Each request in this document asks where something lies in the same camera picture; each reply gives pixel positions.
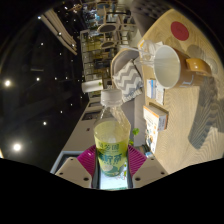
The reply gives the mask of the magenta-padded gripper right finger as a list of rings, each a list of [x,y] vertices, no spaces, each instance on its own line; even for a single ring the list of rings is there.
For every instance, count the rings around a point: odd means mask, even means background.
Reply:
[[[128,186],[130,188],[143,187],[167,175],[167,171],[152,153],[146,156],[134,147],[128,147]]]

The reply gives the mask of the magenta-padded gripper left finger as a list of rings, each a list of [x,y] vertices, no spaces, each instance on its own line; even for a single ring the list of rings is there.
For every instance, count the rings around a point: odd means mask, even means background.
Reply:
[[[55,175],[81,187],[91,188],[95,168],[96,147],[91,146],[78,157],[68,157]]]

